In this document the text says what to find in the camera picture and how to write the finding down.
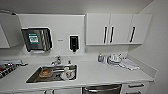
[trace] kitchen counter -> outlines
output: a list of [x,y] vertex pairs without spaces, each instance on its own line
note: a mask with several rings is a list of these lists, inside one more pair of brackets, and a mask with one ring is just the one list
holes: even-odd
[[72,64],[77,64],[77,78],[75,80],[39,83],[26,83],[26,81],[40,66],[47,66],[47,64],[29,64],[27,66],[20,66],[12,73],[0,79],[0,93],[63,89],[154,80],[141,70],[130,71],[125,68],[102,64],[96,61],[78,61],[72,62]]

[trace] wall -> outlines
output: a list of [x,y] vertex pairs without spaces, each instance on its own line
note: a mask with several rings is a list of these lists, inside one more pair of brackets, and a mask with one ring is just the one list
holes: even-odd
[[[53,48],[45,53],[27,52],[25,45],[10,49],[0,49],[0,59],[17,59],[27,57],[77,56],[84,54],[121,53],[127,55],[128,45],[85,46],[84,15],[53,15],[53,14],[19,14],[22,28],[47,27],[51,31]],[[69,49],[69,35],[79,35],[79,50],[76,54]]]
[[158,70],[147,94],[168,92],[168,0],[154,0],[140,13],[153,18],[143,45],[131,45],[128,54]]

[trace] ceiling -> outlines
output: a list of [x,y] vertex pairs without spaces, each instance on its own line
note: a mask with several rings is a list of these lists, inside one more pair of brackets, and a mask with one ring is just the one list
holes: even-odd
[[0,0],[16,14],[139,13],[154,0]]

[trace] sink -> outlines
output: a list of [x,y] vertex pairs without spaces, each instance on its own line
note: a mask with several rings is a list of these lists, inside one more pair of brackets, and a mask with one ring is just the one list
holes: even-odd
[[[36,70],[36,72],[26,81],[26,83],[37,83],[37,82],[51,82],[51,81],[67,81],[67,79],[63,79],[61,75],[64,73],[64,68],[68,67],[69,71],[73,71],[74,75],[72,78],[68,80],[76,79],[77,65],[57,65],[52,67],[43,66]],[[51,77],[40,77],[40,73],[43,70],[49,70],[52,72]]]

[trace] cabinet door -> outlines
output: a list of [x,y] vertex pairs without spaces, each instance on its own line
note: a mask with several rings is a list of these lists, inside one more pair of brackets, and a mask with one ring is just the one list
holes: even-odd
[[0,25],[0,48],[9,48],[9,44],[8,44],[8,41],[6,39],[6,36],[3,32],[3,29]]
[[20,93],[13,93],[13,94],[50,94],[50,91],[29,91],[29,92],[20,92]]
[[148,31],[149,23],[152,15],[150,14],[134,14],[130,33],[127,40],[128,44],[142,44]]
[[10,48],[21,43],[23,39],[18,16],[0,13],[0,48]]
[[111,14],[108,43],[126,44],[131,25],[132,14]]
[[105,45],[110,14],[88,13],[86,15],[86,45]]
[[149,82],[123,84],[120,94],[146,94]]
[[82,88],[59,89],[51,91],[51,94],[82,94]]

